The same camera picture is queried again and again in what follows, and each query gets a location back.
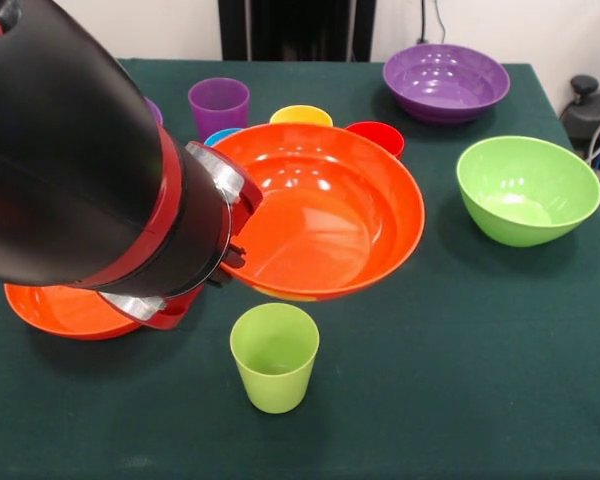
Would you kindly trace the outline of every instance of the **blue cup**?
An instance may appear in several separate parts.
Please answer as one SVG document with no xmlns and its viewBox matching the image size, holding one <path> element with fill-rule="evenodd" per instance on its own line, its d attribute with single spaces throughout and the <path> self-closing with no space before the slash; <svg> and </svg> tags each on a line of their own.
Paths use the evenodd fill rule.
<svg viewBox="0 0 600 480">
<path fill-rule="evenodd" d="M 204 144 L 207 147 L 213 147 L 220 140 L 227 138 L 229 135 L 232 135 L 236 132 L 243 130 L 242 128 L 225 128 L 224 130 L 220 130 L 219 132 L 214 133 L 209 138 L 204 141 Z"/>
</svg>

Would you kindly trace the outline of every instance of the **cup rim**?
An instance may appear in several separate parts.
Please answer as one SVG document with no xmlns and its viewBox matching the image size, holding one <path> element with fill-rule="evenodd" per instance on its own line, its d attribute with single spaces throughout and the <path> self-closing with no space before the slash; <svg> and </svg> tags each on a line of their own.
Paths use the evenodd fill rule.
<svg viewBox="0 0 600 480">
<path fill-rule="evenodd" d="M 254 310 L 259 310 L 262 308 L 267 308 L 267 307 L 271 307 L 273 305 L 284 305 L 285 308 L 289 308 L 291 310 L 295 310 L 299 313 L 301 313 L 305 318 L 309 319 L 311 321 L 311 325 L 313 326 L 313 329 L 316 332 L 316 346 L 313 349 L 313 353 L 311 354 L 311 356 L 309 357 L 309 359 L 304 362 L 302 365 L 300 365 L 298 368 L 295 368 L 293 370 L 291 370 L 290 372 L 286 372 L 286 373 L 280 373 L 280 374 L 272 374 L 272 373 L 262 373 L 262 372 L 258 372 L 250 367 L 248 367 L 247 365 L 245 365 L 245 363 L 240 360 L 238 358 L 238 356 L 236 355 L 236 352 L 233 348 L 233 335 L 235 333 L 236 330 L 236 326 L 243 321 L 243 319 L 250 313 L 252 313 Z M 313 362 L 316 358 L 316 355 L 318 354 L 318 350 L 320 348 L 320 330 L 318 329 L 318 325 L 316 324 L 315 320 L 313 319 L 313 317 L 311 317 L 311 315 L 309 315 L 307 312 L 305 312 L 303 309 L 296 307 L 295 305 L 291 305 L 289 303 L 283 303 L 283 302 L 268 302 L 268 303 L 261 303 L 260 305 L 256 305 L 255 307 L 250 308 L 249 310 L 247 310 L 246 312 L 244 312 L 242 315 L 240 315 L 240 317 L 238 317 L 238 320 L 235 321 L 235 323 L 233 324 L 233 327 L 231 328 L 231 333 L 229 334 L 229 348 L 231 349 L 231 355 L 233 355 L 233 359 L 240 365 L 240 367 L 244 368 L 246 371 L 248 371 L 249 373 L 253 374 L 253 375 L 257 375 L 260 377 L 266 377 L 266 378 L 284 378 L 290 375 L 294 375 L 296 373 L 298 373 L 300 370 L 304 369 L 307 367 L 307 365 L 309 365 L 311 362 Z"/>
<path fill-rule="evenodd" d="M 314 112 L 319 112 L 324 114 L 324 116 L 326 118 L 329 119 L 329 123 L 330 123 L 330 127 L 333 127 L 333 118 L 331 117 L 331 115 L 329 115 L 329 112 L 327 112 L 326 110 L 320 108 L 320 107 L 316 107 L 315 105 L 306 105 L 306 104 L 298 104 L 298 105 L 287 105 L 286 107 L 281 107 L 278 110 L 276 110 L 275 112 L 273 112 L 273 114 L 271 115 L 271 117 L 269 117 L 269 123 L 275 123 L 274 119 L 276 117 L 276 115 L 278 115 L 279 113 L 282 112 L 286 112 L 288 110 L 292 110 L 294 108 L 303 108 L 303 109 L 307 109 L 307 110 L 313 110 Z"/>
<path fill-rule="evenodd" d="M 147 97 L 146 95 L 143 95 L 145 102 L 149 105 L 149 110 L 151 111 L 151 114 L 153 115 L 154 113 L 156 113 L 157 115 L 154 115 L 155 120 L 162 125 L 164 123 L 164 117 L 162 115 L 162 110 L 160 110 L 160 107 L 158 107 L 158 105 L 156 104 L 156 102 L 154 102 L 153 100 L 151 100 L 149 97 Z"/>
<path fill-rule="evenodd" d="M 356 135 L 360 135 L 355 130 L 351 130 L 351 127 L 355 127 L 356 125 L 374 125 L 374 126 L 380 126 L 380 127 L 384 128 L 385 130 L 390 131 L 393 135 L 396 136 L 396 138 L 400 138 L 400 148 L 398 149 L 397 152 L 392 152 L 391 150 L 389 150 L 387 148 L 385 148 L 385 150 L 387 150 L 392 155 L 399 155 L 399 154 L 401 154 L 404 151 L 404 147 L 405 147 L 407 141 L 405 140 L 404 135 L 402 135 L 402 133 L 400 132 L 400 130 L 398 130 L 393 125 L 390 125 L 390 124 L 384 123 L 384 122 L 379 122 L 379 121 L 376 121 L 376 120 L 363 120 L 361 122 L 351 123 L 351 124 L 347 125 L 346 127 L 344 127 L 344 129 L 346 131 L 348 131 L 348 132 L 355 133 Z"/>
<path fill-rule="evenodd" d="M 210 82 L 217 82 L 218 80 L 223 81 L 223 82 L 228 82 L 228 83 L 233 83 L 234 85 L 237 85 L 238 87 L 240 87 L 243 91 L 243 93 L 245 93 L 245 98 L 237 105 L 230 107 L 230 108 L 223 108 L 223 109 L 212 109 L 212 108 L 205 108 L 201 105 L 199 105 L 198 103 L 194 102 L 193 99 L 191 98 L 191 95 L 193 95 L 193 92 L 196 88 L 206 84 L 206 83 L 210 83 Z M 242 107 L 244 107 L 245 104 L 249 103 L 249 100 L 251 98 L 251 91 L 249 90 L 249 87 L 247 87 L 243 82 L 241 82 L 240 80 L 236 80 L 235 78 L 231 78 L 231 77 L 209 77 L 209 78 L 205 78 L 204 80 L 200 80 L 197 83 L 194 83 L 191 88 L 189 88 L 189 91 L 187 92 L 187 99 L 189 100 L 189 105 L 191 105 L 192 107 L 195 106 L 196 109 L 204 111 L 204 112 L 231 112 L 233 110 L 238 110 Z"/>
<path fill-rule="evenodd" d="M 213 145 L 215 145 L 216 143 L 218 143 L 220 140 L 224 140 L 226 137 L 228 137 L 229 135 L 233 135 L 234 133 L 238 133 L 239 131 L 244 130 L 243 127 L 229 127 L 229 128 L 223 128 L 222 130 L 218 130 L 217 132 L 212 133 L 211 135 L 209 135 L 207 137 L 207 139 L 203 142 L 204 145 L 208 146 L 208 147 L 213 147 Z M 210 145 L 209 143 L 207 143 L 209 140 L 211 140 L 213 137 L 215 137 L 216 135 L 220 134 L 220 133 L 226 133 L 227 131 L 230 131 L 230 133 L 228 135 L 226 135 L 225 137 L 222 137 L 220 140 L 216 141 L 213 143 L 213 145 Z"/>
</svg>

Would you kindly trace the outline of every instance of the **yellow cup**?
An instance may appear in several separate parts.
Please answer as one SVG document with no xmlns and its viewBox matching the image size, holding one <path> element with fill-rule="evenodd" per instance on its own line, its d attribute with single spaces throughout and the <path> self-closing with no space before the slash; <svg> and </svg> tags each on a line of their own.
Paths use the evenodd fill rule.
<svg viewBox="0 0 600 480">
<path fill-rule="evenodd" d="M 290 105 L 281 108 L 271 116 L 269 123 L 313 123 L 333 127 L 333 120 L 329 114 L 311 105 Z"/>
</svg>

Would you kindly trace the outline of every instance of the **plastic bowl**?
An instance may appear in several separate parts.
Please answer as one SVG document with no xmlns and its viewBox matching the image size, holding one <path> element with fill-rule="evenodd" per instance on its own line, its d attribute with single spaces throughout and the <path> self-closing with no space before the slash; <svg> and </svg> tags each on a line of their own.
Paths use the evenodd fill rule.
<svg viewBox="0 0 600 480">
<path fill-rule="evenodd" d="M 383 75 L 404 111 L 433 124 L 474 120 L 510 87 L 502 65 L 457 45 L 421 44 L 402 50 L 384 65 Z"/>
<path fill-rule="evenodd" d="M 246 264 L 227 268 L 285 300 L 334 298 L 397 269 L 424 228 L 408 170 L 382 147 L 340 128 L 252 127 L 214 147 L 242 166 L 264 199 L 235 244 Z"/>
<path fill-rule="evenodd" d="M 119 313 L 98 293 L 63 286 L 4 286 L 11 309 L 44 332 L 75 340 L 106 340 L 142 325 Z"/>
<path fill-rule="evenodd" d="M 600 183 L 569 150 L 529 137 L 494 137 L 460 156 L 456 169 L 469 214 L 505 245 L 531 247 L 573 230 L 600 204 Z"/>
</svg>

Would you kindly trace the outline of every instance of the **green bowl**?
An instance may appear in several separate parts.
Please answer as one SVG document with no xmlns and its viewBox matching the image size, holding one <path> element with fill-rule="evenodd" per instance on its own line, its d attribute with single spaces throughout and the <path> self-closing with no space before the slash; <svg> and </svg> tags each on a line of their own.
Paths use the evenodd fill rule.
<svg viewBox="0 0 600 480">
<path fill-rule="evenodd" d="M 550 242 L 600 204 L 600 183 L 578 156 L 529 137 L 493 137 L 465 150 L 456 168 L 469 214 L 493 240 L 512 247 Z"/>
</svg>

